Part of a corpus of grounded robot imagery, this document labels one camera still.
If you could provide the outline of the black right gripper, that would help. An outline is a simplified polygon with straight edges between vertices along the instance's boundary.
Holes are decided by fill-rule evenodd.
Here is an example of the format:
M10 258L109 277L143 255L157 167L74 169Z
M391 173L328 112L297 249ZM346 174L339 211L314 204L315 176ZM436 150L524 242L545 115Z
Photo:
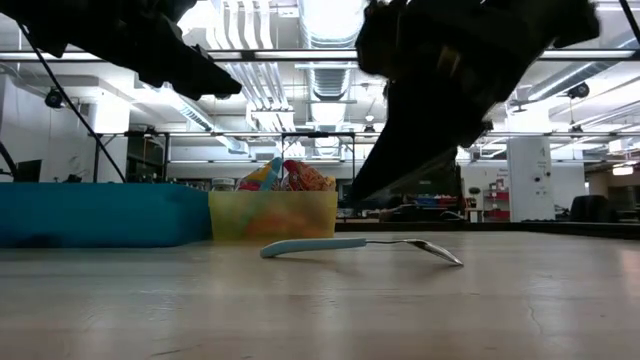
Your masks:
M387 79L387 121L349 193L363 201L455 159L546 46L539 1L372 1L359 68Z

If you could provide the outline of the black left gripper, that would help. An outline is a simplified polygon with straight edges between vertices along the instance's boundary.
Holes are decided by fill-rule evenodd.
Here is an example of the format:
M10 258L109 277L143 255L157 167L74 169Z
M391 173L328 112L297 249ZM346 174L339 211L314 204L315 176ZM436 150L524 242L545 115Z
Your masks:
M60 58L73 45L139 72L140 80L154 87L169 83L193 100L239 94L242 85L205 49L182 42L177 22L194 5L177 0L1 0L1 13L18 23L40 53Z

